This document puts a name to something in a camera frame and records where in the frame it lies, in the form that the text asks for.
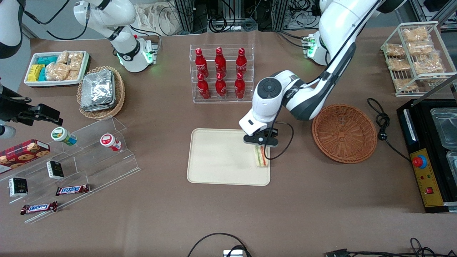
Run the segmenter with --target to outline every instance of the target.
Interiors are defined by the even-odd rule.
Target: wicker basket
[[[342,163],[358,163],[370,157],[377,143],[373,122],[361,110],[333,104],[313,120],[317,146],[330,158]]]
[[[80,108],[80,112],[87,118],[101,120],[101,119],[104,119],[109,116],[115,116],[121,110],[122,105],[124,105],[124,99],[125,99],[124,81],[122,81],[121,75],[119,75],[119,72],[115,68],[107,67],[107,66],[97,67],[95,69],[88,71],[87,74],[99,72],[103,69],[110,70],[114,73],[114,83],[115,83],[114,86],[116,88],[117,104],[113,109],[100,110],[100,111],[95,111],[95,112],[86,112],[82,108]],[[78,101],[78,103],[80,105],[81,105],[81,88],[82,88],[82,81],[80,82],[80,84],[78,86],[78,94],[76,95],[76,100]]]

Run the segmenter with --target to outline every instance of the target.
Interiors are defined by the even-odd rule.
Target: yellow control panel
[[[443,206],[443,198],[436,183],[427,150],[421,149],[410,154],[410,156],[425,207]]]

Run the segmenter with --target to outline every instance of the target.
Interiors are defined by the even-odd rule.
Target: coca-cola bottle
[[[227,97],[227,88],[221,73],[216,74],[216,92],[220,99],[225,99]]]
[[[238,49],[238,57],[236,59],[236,73],[245,74],[246,73],[246,56],[244,56],[244,48]]]
[[[243,80],[243,74],[241,72],[236,74],[236,80],[235,80],[235,95],[237,99],[243,99],[244,98],[244,88],[246,87],[246,84],[244,83]]]
[[[203,99],[209,99],[211,97],[211,94],[209,92],[208,82],[206,82],[202,73],[199,73],[197,75],[197,79],[197,87],[198,91],[200,92],[200,95],[203,97]]]
[[[220,73],[224,78],[227,74],[227,66],[225,65],[225,57],[222,55],[222,48],[216,48],[216,58],[214,59],[216,65],[216,73]]]
[[[196,48],[195,54],[197,55],[195,58],[195,66],[197,66],[198,73],[203,74],[203,76],[207,78],[209,76],[209,71],[206,64],[206,59],[202,54],[202,50],[200,48]]]

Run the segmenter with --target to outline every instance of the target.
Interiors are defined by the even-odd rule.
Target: brown tablecloth
[[[353,61],[326,105],[346,103],[372,120],[367,97],[378,99],[391,117],[390,142],[406,153],[395,110],[408,98],[395,97],[380,45],[394,28],[365,29]],[[307,35],[308,32],[296,32]],[[265,187],[192,184],[186,179],[191,132],[195,128],[238,129],[250,104],[194,104],[189,83],[190,44],[254,43],[255,81],[290,69],[311,81],[324,69],[271,32],[165,37],[158,63],[140,73],[119,64],[107,40],[54,42],[32,40],[32,53],[85,50],[91,68],[116,68],[126,84],[126,100],[116,116],[142,171],[32,225],[0,194],[0,255],[3,256],[185,256],[206,234],[239,236],[254,256],[321,256],[340,248],[405,252],[409,239],[447,253],[457,248],[457,215],[424,214],[411,164],[384,142],[373,156],[353,165],[332,161],[314,143],[311,121],[295,120],[283,110],[278,120],[291,123],[295,138],[271,164]],[[68,130],[94,120],[78,111],[76,88],[31,89],[20,93],[58,109]],[[17,136],[1,148],[29,138],[50,141],[55,126],[13,124]],[[288,141],[280,128],[281,145]],[[195,256],[221,256],[237,244],[209,238]]]

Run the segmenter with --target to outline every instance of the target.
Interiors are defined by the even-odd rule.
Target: red emergency stop button
[[[427,159],[423,155],[418,155],[412,159],[413,165],[419,169],[427,167]]]

